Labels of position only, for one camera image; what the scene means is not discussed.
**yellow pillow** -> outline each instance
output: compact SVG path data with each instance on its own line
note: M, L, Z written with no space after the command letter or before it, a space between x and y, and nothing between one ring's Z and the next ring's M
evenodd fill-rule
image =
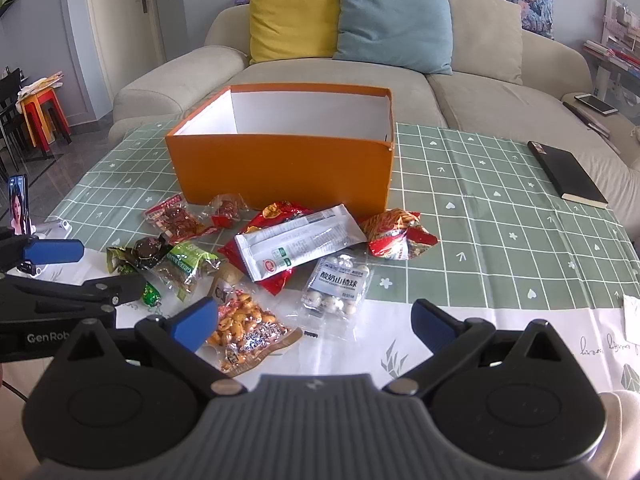
M340 0L249 0L252 62L331 57Z

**light blue pillow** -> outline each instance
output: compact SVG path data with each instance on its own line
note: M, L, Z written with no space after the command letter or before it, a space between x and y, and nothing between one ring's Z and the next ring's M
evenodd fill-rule
M334 59L451 74L449 0L340 0Z

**door handle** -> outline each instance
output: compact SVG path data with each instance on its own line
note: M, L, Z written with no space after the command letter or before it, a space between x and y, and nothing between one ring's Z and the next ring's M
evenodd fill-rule
M144 12L145 14L149 12L148 7L146 6L146 1L147 0L140 0L142 2L142 12Z

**green checkered tablecloth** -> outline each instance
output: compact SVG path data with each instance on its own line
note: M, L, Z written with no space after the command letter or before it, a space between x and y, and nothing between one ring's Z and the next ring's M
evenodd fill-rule
M174 125L130 133L52 216L95 250L157 235L143 211L180 191L164 143ZM369 299L546 310L613 308L623 293L640 296L640 264L612 212L558 197L525 144L412 124L396 131L388 207L422 213L441 243L408 262L370 258ZM198 243L219 247L234 233Z

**snack package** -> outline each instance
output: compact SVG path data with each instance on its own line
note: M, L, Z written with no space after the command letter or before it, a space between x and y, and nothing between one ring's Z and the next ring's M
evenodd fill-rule
M218 329L207 343L222 351L220 369L229 377L235 377L301 337L302 330L283 325L249 294L236 290L229 301L218 308Z
M243 279L242 270L237 269L229 262L223 262L213 276L208 296L216 300L218 305L226 303Z
M149 236L140 238L133 247L108 247L107 268L113 272L122 262L131 264L136 270L151 269L172 249L166 239Z
M348 252L320 258L302 290L302 305L316 317L349 319L364 300L372 274Z
M175 290L178 299L184 301L198 286L203 274L214 272L220 261L215 254L207 253L190 241L173 247L152 269L162 282Z
M240 221L240 212L249 208L238 194L217 195L207 208L214 227L231 229L234 222Z
M388 260L410 260L438 243L420 225L420 213L391 209L360 224L369 241L369 252Z
M236 235L244 266L254 282L366 241L344 204Z
M312 212L313 211L311 211L311 209L307 209L297 204L289 202L274 202L264 208L260 214L256 215L240 234L251 233L267 227L282 224L283 222L311 214ZM229 240L224 247L218 250L218 252L220 254L224 254L233 266L246 273L246 267L242 261L242 256L240 255L235 239ZM289 267L282 272L262 280L260 285L275 296L284 288L285 283L287 283L287 280L292 273L293 268Z
M138 272L131 264L124 262L118 267L119 274L132 274ZM151 283L146 282L145 291L142 293L142 303L149 307L150 310L157 314L162 314L160 306L162 305L162 295Z
M160 229L171 244L178 244L197 236L209 235L218 230L213 225L207 226L200 219L200 215L190 212L181 194L172 196L146 210L145 219Z

